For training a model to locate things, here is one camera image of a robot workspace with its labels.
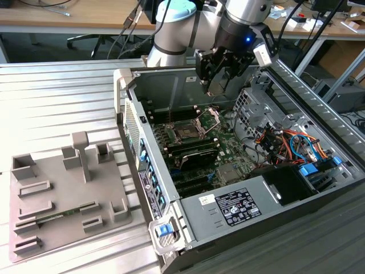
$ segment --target wooden desk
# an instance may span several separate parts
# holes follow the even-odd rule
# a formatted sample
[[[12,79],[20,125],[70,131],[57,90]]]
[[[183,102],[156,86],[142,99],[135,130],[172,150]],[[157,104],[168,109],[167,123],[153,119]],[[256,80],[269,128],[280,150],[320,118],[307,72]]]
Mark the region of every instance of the wooden desk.
[[[35,0],[25,0],[29,3],[38,3]],[[4,26],[25,27],[72,27],[72,28],[123,28],[123,22],[137,0],[73,0],[67,3],[66,12],[71,16],[53,13],[40,7],[31,7],[14,1],[10,9],[0,9],[0,32]],[[145,14],[139,20],[136,29],[154,30]]]
[[[0,9],[0,33],[70,33],[70,34],[118,34],[122,24],[137,0],[73,0],[66,4],[70,17],[53,13],[40,7],[26,6],[15,0],[12,8]],[[293,0],[282,4],[284,7],[295,6]],[[302,6],[302,12],[311,17],[312,11]],[[274,20],[267,18],[265,23],[271,28],[275,37],[280,33],[285,19]],[[302,64],[298,73],[308,65],[315,53],[325,40],[358,40],[365,41],[365,35],[359,35],[341,25],[340,19],[334,19],[334,24],[327,27],[320,39],[317,40]],[[136,35],[148,35],[155,29],[145,14],[142,15],[136,30]],[[309,32],[302,28],[287,27],[284,38],[307,39]],[[0,63],[6,60],[5,51],[1,50]]]

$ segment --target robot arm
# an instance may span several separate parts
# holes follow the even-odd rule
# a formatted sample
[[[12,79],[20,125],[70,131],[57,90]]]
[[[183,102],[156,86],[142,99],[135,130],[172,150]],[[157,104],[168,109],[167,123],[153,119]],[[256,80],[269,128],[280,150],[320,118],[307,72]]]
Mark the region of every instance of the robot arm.
[[[164,3],[166,1],[159,7],[160,14],[165,11]],[[172,0],[168,13],[177,5],[192,4],[187,0]],[[227,0],[220,17],[219,12],[194,11],[194,16],[183,20],[165,21],[156,35],[147,65],[184,65],[186,48],[199,49],[196,72],[205,92],[223,94],[229,81],[241,76],[255,57],[261,67],[270,66],[276,59],[278,46],[263,23],[271,4],[272,0]],[[213,84],[214,77],[222,69],[223,79]]]

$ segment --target motherboard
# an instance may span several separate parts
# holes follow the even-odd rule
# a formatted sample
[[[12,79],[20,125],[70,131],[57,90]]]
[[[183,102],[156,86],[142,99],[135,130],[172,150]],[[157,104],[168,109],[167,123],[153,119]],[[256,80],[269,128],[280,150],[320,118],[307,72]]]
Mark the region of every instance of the motherboard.
[[[234,118],[225,118],[213,107],[165,116],[157,119],[164,123],[150,122],[180,196],[242,181],[255,169],[233,132]]]

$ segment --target sticker label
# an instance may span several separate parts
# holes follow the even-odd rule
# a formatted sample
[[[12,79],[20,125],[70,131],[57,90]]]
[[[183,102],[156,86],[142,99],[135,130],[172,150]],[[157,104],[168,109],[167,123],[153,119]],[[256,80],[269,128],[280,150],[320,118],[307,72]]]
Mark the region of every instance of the sticker label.
[[[162,214],[159,206],[157,205],[155,194],[153,193],[153,187],[151,186],[147,173],[145,171],[138,172],[138,175],[141,180],[147,202],[151,208],[151,211],[153,212],[153,218],[157,220],[161,218]]]
[[[216,202],[231,227],[261,215],[247,188],[216,197]]]
[[[202,206],[204,206],[206,204],[214,203],[215,202],[214,194],[209,194],[209,195],[206,195],[203,197],[199,197],[199,201]]]
[[[193,77],[187,77],[186,78],[186,82],[187,83],[192,83],[192,82],[195,82],[196,81],[196,76],[193,76]]]

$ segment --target office chair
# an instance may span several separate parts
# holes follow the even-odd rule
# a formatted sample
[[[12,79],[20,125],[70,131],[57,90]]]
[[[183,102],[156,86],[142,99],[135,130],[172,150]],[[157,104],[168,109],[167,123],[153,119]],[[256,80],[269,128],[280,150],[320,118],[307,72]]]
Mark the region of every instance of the office chair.
[[[96,53],[99,50],[99,47],[101,44],[105,44],[105,41],[109,41],[110,43],[114,43],[114,39],[112,38],[112,36],[117,36],[117,35],[104,35],[104,34],[86,34],[86,35],[80,35],[80,36],[76,36],[76,37],[72,37],[72,38],[68,38],[67,39],[67,47],[72,50],[74,49],[72,43],[75,41],[80,41],[80,40],[86,40],[86,39],[91,39],[91,38],[97,38],[98,41],[96,42],[96,45],[94,47],[94,50],[91,53],[91,59],[95,58]],[[120,49],[123,47],[120,43],[116,42],[115,43],[116,47],[119,47]]]

